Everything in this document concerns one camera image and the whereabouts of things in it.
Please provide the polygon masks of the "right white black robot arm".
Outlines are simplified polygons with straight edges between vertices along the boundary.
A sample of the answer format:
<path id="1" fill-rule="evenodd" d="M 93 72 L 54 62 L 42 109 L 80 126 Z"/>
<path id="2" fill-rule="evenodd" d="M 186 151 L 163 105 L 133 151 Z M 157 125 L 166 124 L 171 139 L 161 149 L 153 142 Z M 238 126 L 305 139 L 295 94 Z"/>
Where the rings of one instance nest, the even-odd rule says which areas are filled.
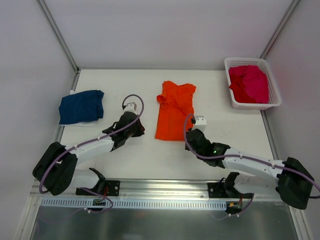
<path id="1" fill-rule="evenodd" d="M 300 210 L 307 208 L 315 179 L 293 157 L 274 160 L 246 154 L 227 144 L 210 142 L 199 129 L 184 133 L 185 149 L 211 167 L 229 169 L 223 184 L 230 198 L 240 194 L 267 195 Z"/>

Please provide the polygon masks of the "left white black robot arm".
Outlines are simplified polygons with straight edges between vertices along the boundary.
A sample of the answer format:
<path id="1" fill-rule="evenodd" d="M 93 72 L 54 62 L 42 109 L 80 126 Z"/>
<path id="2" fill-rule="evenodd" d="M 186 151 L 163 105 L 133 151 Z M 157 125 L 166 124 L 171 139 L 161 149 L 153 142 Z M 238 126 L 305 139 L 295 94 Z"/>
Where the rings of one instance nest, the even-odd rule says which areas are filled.
<path id="1" fill-rule="evenodd" d="M 106 178 L 97 169 L 78 169 L 78 165 L 125 145 L 129 138 L 145 133 L 140 115 L 133 110 L 124 111 L 120 119 L 102 131 L 96 138 L 67 147 L 56 141 L 49 145 L 32 175 L 39 181 L 39 192 L 53 196 L 62 194 L 69 187 L 78 194 L 103 195 Z"/>

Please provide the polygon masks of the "orange t shirt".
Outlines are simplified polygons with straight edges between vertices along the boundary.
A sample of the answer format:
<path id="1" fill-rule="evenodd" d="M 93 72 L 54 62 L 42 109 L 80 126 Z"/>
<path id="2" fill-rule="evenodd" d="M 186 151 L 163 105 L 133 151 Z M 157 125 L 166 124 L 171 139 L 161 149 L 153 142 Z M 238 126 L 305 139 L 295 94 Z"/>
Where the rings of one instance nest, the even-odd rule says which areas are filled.
<path id="1" fill-rule="evenodd" d="M 193 95 L 196 86 L 190 83 L 177 85 L 172 81 L 162 83 L 155 138 L 163 141 L 183 141 L 185 120 L 194 113 Z"/>

